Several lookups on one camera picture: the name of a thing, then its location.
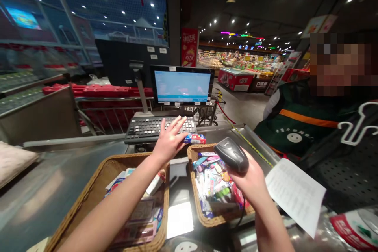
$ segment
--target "ceiling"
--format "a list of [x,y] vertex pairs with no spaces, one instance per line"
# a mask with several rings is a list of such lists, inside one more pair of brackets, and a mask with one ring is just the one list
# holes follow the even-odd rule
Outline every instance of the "ceiling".
[[339,17],[331,32],[353,32],[378,28],[377,0],[188,0],[190,16],[184,23],[187,27],[205,29],[200,39],[211,43],[235,42],[245,44],[256,39],[238,38],[222,35],[221,31],[245,33],[264,37],[265,46],[288,48],[300,42],[303,31],[310,18],[319,12],[333,11]]

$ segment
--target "keyboard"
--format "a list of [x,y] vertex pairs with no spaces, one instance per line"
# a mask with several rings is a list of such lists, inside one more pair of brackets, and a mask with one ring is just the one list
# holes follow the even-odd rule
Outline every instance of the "keyboard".
[[[126,144],[154,142],[159,138],[161,120],[165,118],[165,128],[176,119],[177,116],[152,116],[135,117],[131,120],[126,132]],[[188,116],[179,133],[196,133],[194,117]]]

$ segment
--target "barcode scanner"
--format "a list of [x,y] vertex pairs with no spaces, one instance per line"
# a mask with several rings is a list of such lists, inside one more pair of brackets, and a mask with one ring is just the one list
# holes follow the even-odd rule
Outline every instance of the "barcode scanner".
[[237,173],[245,173],[249,168],[249,161],[244,151],[230,137],[214,146],[214,152]]

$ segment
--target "supermarket aisle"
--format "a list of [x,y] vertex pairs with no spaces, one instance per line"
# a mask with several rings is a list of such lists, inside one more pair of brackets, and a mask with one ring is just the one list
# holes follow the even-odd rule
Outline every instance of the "supermarket aisle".
[[225,113],[237,124],[245,123],[252,130],[263,120],[263,111],[269,96],[245,92],[233,92],[214,82],[214,88],[220,89],[226,101]]

